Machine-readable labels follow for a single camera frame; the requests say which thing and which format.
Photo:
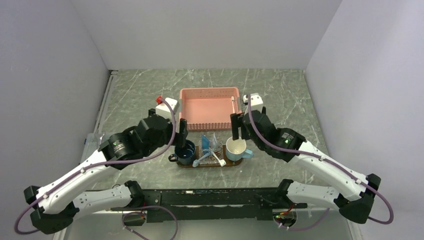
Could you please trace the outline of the dark navy mug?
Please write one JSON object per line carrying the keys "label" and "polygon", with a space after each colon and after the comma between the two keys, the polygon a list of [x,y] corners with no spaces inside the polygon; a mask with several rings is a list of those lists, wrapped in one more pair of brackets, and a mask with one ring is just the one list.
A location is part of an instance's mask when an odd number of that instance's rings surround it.
{"label": "dark navy mug", "polygon": [[184,166],[191,165],[196,160],[195,144],[190,140],[186,140],[184,146],[175,146],[174,152],[168,156],[168,160]]}

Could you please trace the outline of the blue toothpaste tube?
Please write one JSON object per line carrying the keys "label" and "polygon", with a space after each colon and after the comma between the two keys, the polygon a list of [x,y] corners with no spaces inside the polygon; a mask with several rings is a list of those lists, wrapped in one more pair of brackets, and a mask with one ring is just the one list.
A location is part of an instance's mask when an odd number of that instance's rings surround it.
{"label": "blue toothpaste tube", "polygon": [[210,140],[204,135],[201,135],[201,149],[202,151],[209,151],[210,149]]}

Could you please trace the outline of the white and light-blue mug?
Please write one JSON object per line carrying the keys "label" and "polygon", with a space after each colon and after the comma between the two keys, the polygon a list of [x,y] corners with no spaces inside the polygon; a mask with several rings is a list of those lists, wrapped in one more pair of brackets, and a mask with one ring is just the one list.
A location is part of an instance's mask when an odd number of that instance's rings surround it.
{"label": "white and light-blue mug", "polygon": [[225,155],[229,160],[237,162],[241,159],[252,158],[254,153],[247,148],[247,142],[244,139],[233,140],[229,137],[225,143]]}

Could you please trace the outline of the silver toothpaste tube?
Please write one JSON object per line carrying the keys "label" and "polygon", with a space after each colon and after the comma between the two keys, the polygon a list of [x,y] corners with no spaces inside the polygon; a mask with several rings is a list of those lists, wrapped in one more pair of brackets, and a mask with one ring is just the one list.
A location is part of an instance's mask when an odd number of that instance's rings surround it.
{"label": "silver toothpaste tube", "polygon": [[216,138],[216,134],[215,133],[213,133],[213,135],[212,135],[212,140],[210,142],[210,148],[212,150],[215,150],[215,149],[218,149],[219,148],[219,143],[218,143],[218,140]]}

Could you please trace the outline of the clear textured glass dish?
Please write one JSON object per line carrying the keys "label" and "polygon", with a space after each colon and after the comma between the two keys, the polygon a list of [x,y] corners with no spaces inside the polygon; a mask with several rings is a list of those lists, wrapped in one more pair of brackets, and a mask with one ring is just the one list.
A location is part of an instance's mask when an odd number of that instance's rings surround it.
{"label": "clear textured glass dish", "polygon": [[196,162],[199,167],[221,167],[223,159],[223,148],[219,144],[203,144],[197,146]]}

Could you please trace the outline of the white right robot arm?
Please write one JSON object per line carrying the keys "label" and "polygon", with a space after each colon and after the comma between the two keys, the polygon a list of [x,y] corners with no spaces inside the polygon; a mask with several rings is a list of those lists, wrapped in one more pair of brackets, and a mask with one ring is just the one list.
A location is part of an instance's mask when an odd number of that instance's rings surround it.
{"label": "white right robot arm", "polygon": [[351,170],[317,149],[295,130],[275,127],[266,115],[265,107],[252,113],[232,113],[230,122],[234,140],[252,140],[269,156],[297,164],[328,184],[324,187],[284,179],[275,193],[280,207],[308,203],[338,210],[343,217],[357,224],[365,224],[371,219],[375,192],[381,184],[378,175]]}

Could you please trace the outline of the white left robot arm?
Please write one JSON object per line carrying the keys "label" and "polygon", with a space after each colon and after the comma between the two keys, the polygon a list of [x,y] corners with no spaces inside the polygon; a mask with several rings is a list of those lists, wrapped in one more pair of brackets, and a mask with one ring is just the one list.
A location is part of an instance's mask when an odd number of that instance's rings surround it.
{"label": "white left robot arm", "polygon": [[25,200],[33,208],[30,219],[34,230],[49,235],[104,209],[139,209],[145,197],[134,180],[100,191],[92,191],[90,186],[129,165],[156,158],[156,150],[162,146],[182,147],[187,136],[185,119],[176,121],[169,110],[159,113],[150,109],[138,125],[111,135],[83,163],[61,178],[43,187],[31,185],[24,190]]}

